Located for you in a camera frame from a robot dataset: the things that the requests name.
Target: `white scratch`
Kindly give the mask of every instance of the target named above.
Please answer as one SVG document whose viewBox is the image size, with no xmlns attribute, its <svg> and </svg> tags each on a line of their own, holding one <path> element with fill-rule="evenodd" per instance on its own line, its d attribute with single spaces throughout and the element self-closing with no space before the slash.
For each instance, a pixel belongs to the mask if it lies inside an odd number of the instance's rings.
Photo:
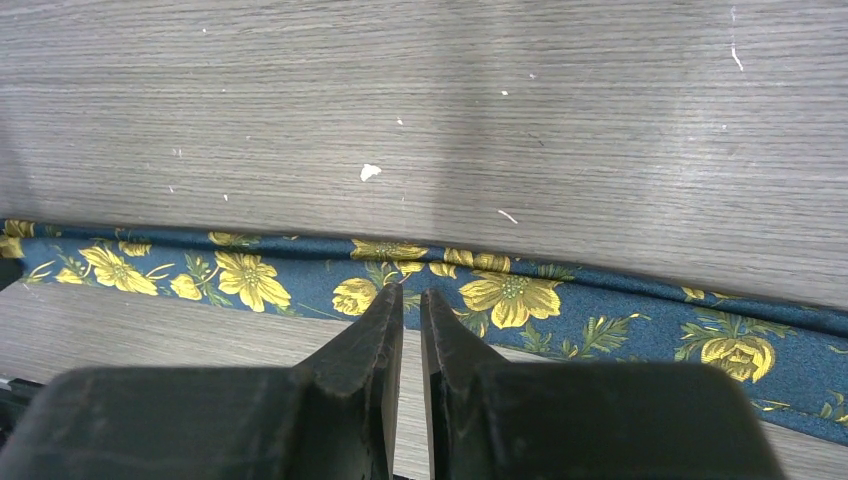
<svg viewBox="0 0 848 480">
<path fill-rule="evenodd" d="M 360 178 L 360 180 L 362 180 L 364 182 L 365 180 L 368 180 L 369 178 L 373 177 L 374 175 L 378 175 L 378 174 L 382 173 L 382 171 L 383 171 L 382 168 L 380 168 L 376 165 L 371 165 L 369 163 L 366 163 L 365 165 L 362 166 L 362 171 L 359 172 L 359 178 Z"/>
<path fill-rule="evenodd" d="M 740 62 L 739 57 L 736 56 L 736 42 L 730 44 L 730 54 L 733 55 L 733 59 L 736 60 L 736 65 L 739 65 L 739 71 L 744 72 L 745 67 L 742 66 L 742 62 Z"/>
<path fill-rule="evenodd" d="M 511 221 L 512 223 L 514 223 L 514 224 L 518 225 L 518 220 L 516 220 L 516 219 L 512 218 L 512 215 L 510 215 L 510 214 L 508 214 L 508 213 L 504 212 L 503 210 L 498 210 L 498 213 L 500 213 L 500 214 L 501 214 L 501 215 L 503 215 L 504 217 L 508 218 L 508 219 L 509 219 L 509 221 Z"/>
</svg>

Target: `white paint chip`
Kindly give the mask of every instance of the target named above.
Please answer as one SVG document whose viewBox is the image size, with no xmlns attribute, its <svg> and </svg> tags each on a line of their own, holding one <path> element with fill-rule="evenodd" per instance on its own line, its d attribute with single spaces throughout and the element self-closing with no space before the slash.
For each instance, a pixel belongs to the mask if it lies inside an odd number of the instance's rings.
<svg viewBox="0 0 848 480">
<path fill-rule="evenodd" d="M 359 178 L 364 182 L 374 175 L 378 175 L 383 171 L 382 168 L 366 163 L 362 166 L 362 171 L 359 172 Z"/>
<path fill-rule="evenodd" d="M 518 220 L 516 220 L 516 219 L 512 218 L 512 215 L 510 215 L 510 214 L 508 214 L 508 213 L 504 212 L 503 210 L 498 210 L 498 213 L 500 213 L 500 214 L 501 214 L 501 215 L 503 215 L 504 217 L 508 218 L 510 222 L 512 222 L 512 223 L 514 223 L 514 224 L 516 224 L 516 225 L 518 225 Z"/>
<path fill-rule="evenodd" d="M 736 56 L 736 43 L 730 44 L 730 54 L 733 56 L 733 59 L 736 60 L 736 65 L 739 65 L 739 71 L 744 72 L 745 67 L 742 66 L 742 62 L 739 61 L 739 57 Z"/>
</svg>

